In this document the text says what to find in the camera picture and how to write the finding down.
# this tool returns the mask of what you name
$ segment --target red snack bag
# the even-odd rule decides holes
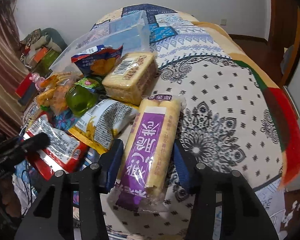
[[[80,159],[84,157],[88,146],[76,138],[66,134],[64,131],[53,128],[53,126],[49,123],[46,114],[41,115],[32,123],[25,133],[24,139],[41,132],[44,132],[49,136],[50,145],[46,149],[38,151],[40,158],[47,164],[47,166],[51,167],[54,172],[60,168],[66,172],[73,172],[78,166]],[[42,175],[44,178],[51,177],[51,174]]]

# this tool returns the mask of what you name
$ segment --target barcode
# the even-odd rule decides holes
[[[114,74],[123,75],[127,71],[128,67],[130,67],[132,62],[134,62],[134,59],[123,60],[114,70]]]

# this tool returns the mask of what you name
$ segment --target snack pile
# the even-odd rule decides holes
[[[53,72],[36,84],[41,93],[35,98],[37,106],[24,139],[45,132],[50,145],[29,155],[28,161],[45,179],[59,169],[77,171],[89,150],[99,155],[108,152],[133,122],[124,141],[115,202],[129,210],[153,212],[164,199],[183,98],[145,95],[158,74],[149,49],[129,49],[122,55],[125,43],[115,47],[97,41],[91,47],[84,42],[85,49],[71,56],[81,75]]]

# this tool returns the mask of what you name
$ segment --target screw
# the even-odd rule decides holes
[[[197,163],[196,167],[199,169],[199,170],[203,170],[206,165],[204,165],[204,163]]]
[[[241,175],[240,171],[237,171],[237,170],[233,170],[231,173],[235,177],[240,177],[240,175]]]
[[[63,175],[63,171],[62,171],[62,170],[56,171],[56,172],[54,173],[54,175],[55,175],[56,177],[60,177],[60,176]]]
[[[90,169],[92,169],[92,170],[96,170],[97,168],[99,168],[98,163],[93,163],[93,164],[90,165]]]

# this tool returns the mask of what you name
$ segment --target striped curtain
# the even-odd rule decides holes
[[[19,133],[22,107],[15,90],[28,70],[20,61],[18,28],[9,0],[0,1],[0,133],[8,137]]]

